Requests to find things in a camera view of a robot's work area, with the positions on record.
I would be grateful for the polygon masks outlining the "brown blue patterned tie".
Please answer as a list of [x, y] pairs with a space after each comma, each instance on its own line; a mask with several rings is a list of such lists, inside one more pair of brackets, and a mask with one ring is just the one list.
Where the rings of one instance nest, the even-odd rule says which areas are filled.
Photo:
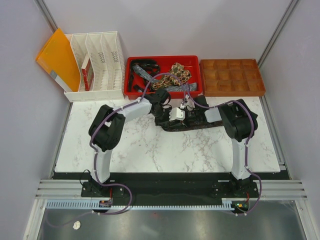
[[215, 127], [222, 127], [223, 122], [214, 121], [214, 122], [206, 122], [206, 121], [196, 121], [191, 123], [185, 123], [184, 121], [173, 121], [171, 123], [166, 123], [161, 126], [161, 128], [166, 132], [185, 132], [192, 130], [200, 130], [200, 129], [208, 129]]

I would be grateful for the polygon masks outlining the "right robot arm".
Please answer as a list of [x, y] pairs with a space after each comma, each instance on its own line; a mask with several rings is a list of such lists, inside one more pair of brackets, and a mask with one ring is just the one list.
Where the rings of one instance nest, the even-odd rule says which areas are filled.
[[253, 172], [249, 167], [249, 143], [258, 129], [258, 115], [252, 112], [243, 99], [221, 103], [215, 107], [201, 95], [192, 99], [194, 107], [182, 109], [181, 123], [187, 130], [209, 128], [221, 123], [232, 143], [232, 167], [229, 191], [235, 197], [254, 190]]

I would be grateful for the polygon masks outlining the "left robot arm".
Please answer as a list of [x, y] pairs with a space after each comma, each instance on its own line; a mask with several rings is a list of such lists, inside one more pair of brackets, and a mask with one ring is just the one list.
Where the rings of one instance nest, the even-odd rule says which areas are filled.
[[91, 177], [95, 180], [92, 191], [99, 197], [106, 196], [110, 185], [110, 164], [113, 149], [121, 140], [124, 125], [142, 116], [152, 114], [161, 117], [165, 113], [164, 103], [171, 95], [164, 89], [155, 93], [144, 94], [118, 108], [103, 105], [98, 110], [88, 134], [89, 146], [94, 150], [93, 170]]

